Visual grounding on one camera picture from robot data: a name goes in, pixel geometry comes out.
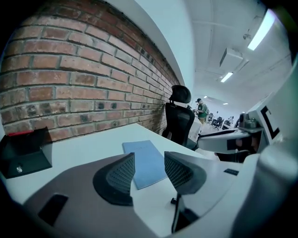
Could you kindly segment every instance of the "blue folder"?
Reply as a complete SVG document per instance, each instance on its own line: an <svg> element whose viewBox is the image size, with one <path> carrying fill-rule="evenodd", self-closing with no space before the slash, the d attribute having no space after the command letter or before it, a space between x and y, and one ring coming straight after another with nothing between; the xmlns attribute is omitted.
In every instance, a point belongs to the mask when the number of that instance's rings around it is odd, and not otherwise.
<svg viewBox="0 0 298 238"><path fill-rule="evenodd" d="M150 140L123 143L125 153L135 153L134 182L137 189L150 186L167 177L164 158Z"/></svg>

